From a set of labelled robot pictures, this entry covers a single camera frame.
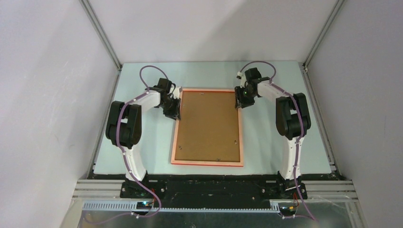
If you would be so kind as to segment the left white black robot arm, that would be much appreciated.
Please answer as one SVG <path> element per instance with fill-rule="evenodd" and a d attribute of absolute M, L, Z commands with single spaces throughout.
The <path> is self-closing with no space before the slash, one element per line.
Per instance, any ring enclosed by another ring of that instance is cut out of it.
<path fill-rule="evenodd" d="M 145 89 L 134 99 L 111 103 L 105 135 L 112 145 L 122 151 L 125 176 L 135 181 L 132 192 L 139 198 L 148 196 L 150 192 L 150 184 L 143 180 L 147 170 L 137 146 L 142 136 L 142 115 L 153 108 L 162 108 L 165 117 L 180 120 L 181 92 L 182 87 L 160 78 L 157 85 Z"/>

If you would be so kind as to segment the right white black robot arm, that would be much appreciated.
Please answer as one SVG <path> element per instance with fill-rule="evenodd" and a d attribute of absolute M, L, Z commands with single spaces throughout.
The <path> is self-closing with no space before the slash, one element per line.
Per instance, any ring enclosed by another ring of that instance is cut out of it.
<path fill-rule="evenodd" d="M 238 72 L 236 78 L 240 80 L 240 85 L 234 88 L 236 109 L 252 106 L 256 97 L 275 103 L 275 125 L 285 143 L 276 191 L 281 198 L 288 199 L 301 185 L 302 142 L 311 127 L 307 98 L 303 93 L 287 92 L 270 77 L 263 77 L 257 68 Z"/>

